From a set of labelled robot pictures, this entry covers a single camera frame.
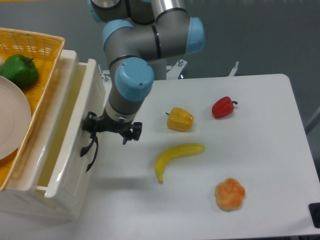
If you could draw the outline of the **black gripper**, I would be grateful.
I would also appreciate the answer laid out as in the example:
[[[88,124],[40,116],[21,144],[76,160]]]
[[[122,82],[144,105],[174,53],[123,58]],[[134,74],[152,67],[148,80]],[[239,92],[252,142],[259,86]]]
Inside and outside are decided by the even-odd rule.
[[[98,116],[96,113],[89,111],[82,121],[82,130],[90,133],[92,141],[95,140],[97,133],[112,132],[120,134],[123,137],[122,144],[128,141],[138,141],[142,133],[142,123],[128,121],[124,117],[113,120],[108,115]]]

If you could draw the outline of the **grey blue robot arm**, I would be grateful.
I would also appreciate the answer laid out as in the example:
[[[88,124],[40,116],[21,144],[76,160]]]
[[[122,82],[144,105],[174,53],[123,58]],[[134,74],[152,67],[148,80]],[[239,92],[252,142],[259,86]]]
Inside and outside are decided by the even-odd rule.
[[[93,18],[105,22],[102,46],[112,87],[102,115],[89,112],[82,128],[93,140],[97,133],[140,138],[134,120],[151,91],[155,73],[150,62],[201,51],[205,29],[190,17],[181,0],[90,0]]]

